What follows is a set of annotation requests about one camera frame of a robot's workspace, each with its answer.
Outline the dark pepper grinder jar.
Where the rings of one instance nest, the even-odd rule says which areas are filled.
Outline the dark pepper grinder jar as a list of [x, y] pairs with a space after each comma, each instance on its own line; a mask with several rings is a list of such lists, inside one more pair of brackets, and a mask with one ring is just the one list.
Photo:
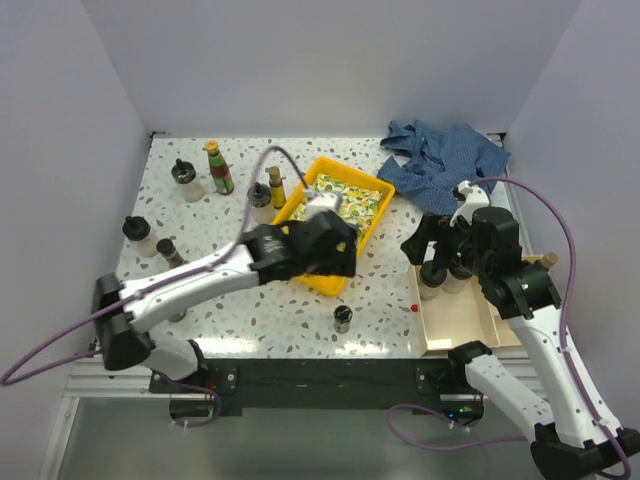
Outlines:
[[337, 333], [343, 334], [350, 330], [353, 312], [347, 305], [340, 305], [333, 312], [334, 329]]

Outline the sesame seed shaker jar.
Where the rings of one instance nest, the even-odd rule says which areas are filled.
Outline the sesame seed shaker jar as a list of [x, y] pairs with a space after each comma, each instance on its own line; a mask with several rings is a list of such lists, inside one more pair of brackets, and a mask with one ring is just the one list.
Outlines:
[[417, 273], [418, 290], [422, 301], [433, 300], [445, 282], [447, 272], [434, 265], [432, 260], [422, 264]]

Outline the yellow label oil bottle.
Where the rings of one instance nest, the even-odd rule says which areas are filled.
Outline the yellow label oil bottle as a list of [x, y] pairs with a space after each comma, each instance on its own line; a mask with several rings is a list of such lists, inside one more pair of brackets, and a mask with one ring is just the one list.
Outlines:
[[524, 255], [523, 260], [532, 264], [540, 264], [546, 271], [549, 271], [559, 260], [556, 252], [549, 252], [544, 255]]

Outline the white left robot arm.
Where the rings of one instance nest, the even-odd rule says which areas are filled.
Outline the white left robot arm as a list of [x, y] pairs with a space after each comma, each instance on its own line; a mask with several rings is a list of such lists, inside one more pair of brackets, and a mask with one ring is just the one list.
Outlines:
[[259, 225], [206, 257], [154, 277], [96, 283], [95, 330], [106, 370], [144, 366], [185, 392], [200, 390], [207, 368], [198, 345], [160, 331], [170, 316], [211, 299], [304, 274], [352, 277], [358, 233], [333, 211], [305, 221]]

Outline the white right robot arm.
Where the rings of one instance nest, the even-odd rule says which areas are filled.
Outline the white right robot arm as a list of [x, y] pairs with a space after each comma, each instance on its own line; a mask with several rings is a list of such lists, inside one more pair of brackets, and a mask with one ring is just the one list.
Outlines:
[[561, 299], [548, 269], [523, 257], [511, 212], [487, 206], [457, 218], [426, 215], [401, 249], [417, 265], [429, 245], [438, 270], [476, 277], [526, 350], [546, 396], [506, 372], [480, 341], [449, 351], [448, 386], [487, 395], [522, 432], [546, 479], [582, 479], [638, 454], [638, 431], [620, 424], [589, 379], [560, 322]]

